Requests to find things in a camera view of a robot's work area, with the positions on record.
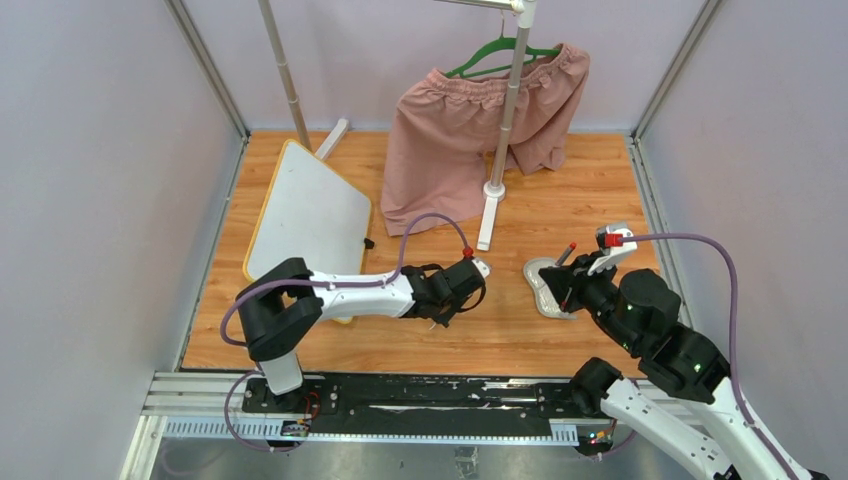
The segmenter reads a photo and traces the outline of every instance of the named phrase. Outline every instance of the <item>white wall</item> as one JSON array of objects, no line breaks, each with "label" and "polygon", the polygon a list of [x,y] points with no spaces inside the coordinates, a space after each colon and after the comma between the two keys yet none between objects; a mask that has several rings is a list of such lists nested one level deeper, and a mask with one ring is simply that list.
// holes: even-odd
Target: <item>white wall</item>
[{"label": "white wall", "polygon": [[[283,87],[255,0],[187,0],[251,128],[291,129]],[[432,68],[455,68],[500,31],[496,10],[432,0],[271,2],[307,125],[340,116],[386,129],[398,98]],[[539,0],[530,45],[562,41],[592,56],[572,127],[630,129],[680,46],[702,0]],[[506,34],[515,34],[508,15]],[[497,57],[509,63],[509,54]]]},{"label": "white wall", "polygon": [[0,65],[0,478],[113,479],[240,142],[162,1],[5,2]]},{"label": "white wall", "polygon": [[[644,142],[670,226],[736,259],[743,389],[831,478],[848,471],[846,15],[837,0],[725,2]],[[726,346],[727,272],[705,248],[682,249],[689,301]]]}]

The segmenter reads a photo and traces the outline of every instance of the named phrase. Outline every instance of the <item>clothing rack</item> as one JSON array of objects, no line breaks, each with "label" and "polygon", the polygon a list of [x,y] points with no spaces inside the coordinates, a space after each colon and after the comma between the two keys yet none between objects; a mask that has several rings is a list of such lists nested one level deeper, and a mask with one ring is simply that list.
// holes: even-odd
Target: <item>clothing rack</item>
[{"label": "clothing rack", "polygon": [[[506,97],[504,100],[504,116],[501,121],[498,146],[495,150],[492,174],[489,177],[489,181],[483,185],[483,195],[486,196],[486,203],[483,210],[483,220],[480,224],[480,234],[477,237],[477,249],[487,251],[491,247],[492,243],[498,203],[500,203],[506,195],[506,187],[504,187],[503,184],[503,174],[504,169],[506,168],[506,153],[509,148],[509,136],[512,132],[512,118],[515,113],[515,102],[518,99],[518,89],[521,84],[521,70],[524,64],[524,53],[527,48],[527,38],[530,36],[530,28],[533,26],[537,0],[436,1],[508,10],[518,16],[518,32],[515,35],[515,52],[513,53],[512,65],[509,70],[509,80],[507,82]],[[309,132],[306,129],[306,123],[303,120],[303,112],[300,109],[300,99],[297,96],[291,71],[289,70],[288,62],[286,61],[283,44],[280,40],[280,34],[277,31],[277,23],[274,20],[274,13],[271,10],[270,0],[259,0],[259,7],[262,10],[262,17],[265,21],[265,28],[268,31],[268,38],[271,40],[271,47],[274,50],[274,56],[277,60],[277,68],[280,71],[280,79],[282,80],[283,87],[286,91],[286,98],[288,99],[289,108],[291,109],[292,117],[294,118],[298,137],[300,138],[300,142],[303,146],[312,150],[311,142],[309,141]],[[350,123],[347,120],[339,120],[336,127],[332,130],[332,132],[330,132],[330,135],[315,152],[315,155],[322,160],[326,159],[341,140],[342,136],[344,136],[349,126]]]}]

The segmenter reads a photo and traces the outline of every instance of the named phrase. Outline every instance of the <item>white rack foot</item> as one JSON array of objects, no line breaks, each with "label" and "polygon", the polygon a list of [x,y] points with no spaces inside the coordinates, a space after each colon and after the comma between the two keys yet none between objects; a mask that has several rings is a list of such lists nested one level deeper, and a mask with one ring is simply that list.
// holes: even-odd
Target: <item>white rack foot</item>
[{"label": "white rack foot", "polygon": [[333,127],[333,130],[330,131],[330,134],[324,140],[324,143],[318,147],[318,150],[315,150],[315,156],[321,159],[322,161],[327,160],[327,157],[333,153],[336,145],[342,140],[342,137],[345,133],[347,133],[350,128],[350,122],[346,118],[340,118],[336,126]]},{"label": "white rack foot", "polygon": [[477,250],[488,252],[492,246],[492,234],[495,230],[498,203],[506,195],[506,188],[503,184],[493,187],[487,182],[483,185],[483,194],[486,195],[486,206],[483,208],[483,221],[480,223],[480,235],[477,237]]}]

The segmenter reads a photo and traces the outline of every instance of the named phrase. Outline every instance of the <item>wooden floor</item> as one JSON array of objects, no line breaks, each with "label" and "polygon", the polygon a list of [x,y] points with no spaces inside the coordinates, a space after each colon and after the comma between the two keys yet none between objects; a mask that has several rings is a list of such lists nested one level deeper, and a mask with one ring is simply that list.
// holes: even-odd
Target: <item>wooden floor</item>
[{"label": "wooden floor", "polygon": [[[242,274],[255,222],[283,142],[290,133],[260,132],[250,140],[220,244],[209,273],[185,368],[252,367],[247,352],[224,344],[218,335],[221,316],[248,282]],[[319,145],[322,134],[313,137]],[[386,133],[348,133],[331,156],[340,174],[367,194],[374,206],[370,237],[377,247],[367,253],[365,272],[385,272],[397,261],[398,238],[388,238],[379,212]],[[360,317],[348,325],[324,322],[298,348],[304,370],[353,372],[461,373],[571,376],[592,356],[605,358],[627,375],[641,376],[636,363],[581,312],[577,320],[555,320],[536,310],[522,274],[535,257],[557,257],[576,241],[577,253],[592,250],[595,229],[626,220],[638,235],[648,233],[623,138],[618,135],[571,135],[567,160],[557,172],[522,176],[509,171],[507,196],[498,208],[489,252],[477,252],[492,266],[485,301],[457,315],[447,329],[426,320]],[[476,243],[479,218],[462,222]],[[443,226],[410,238],[406,263],[448,265],[460,257],[461,243]],[[653,249],[644,245],[623,272],[657,268]],[[230,334],[243,338],[236,318]]]}]

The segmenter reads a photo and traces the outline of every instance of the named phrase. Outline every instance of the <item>pink fabric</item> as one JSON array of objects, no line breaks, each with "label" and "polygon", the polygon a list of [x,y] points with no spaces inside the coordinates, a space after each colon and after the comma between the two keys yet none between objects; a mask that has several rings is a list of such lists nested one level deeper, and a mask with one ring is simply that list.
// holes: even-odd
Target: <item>pink fabric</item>
[{"label": "pink fabric", "polygon": [[[589,55],[560,45],[559,55],[524,66],[507,153],[507,168],[525,175],[557,169],[565,134],[589,73]],[[483,213],[484,152],[497,146],[507,76],[447,78],[433,70],[398,101],[389,134],[380,207],[389,235],[425,212],[456,221]],[[420,232],[445,223],[428,218]]]}]

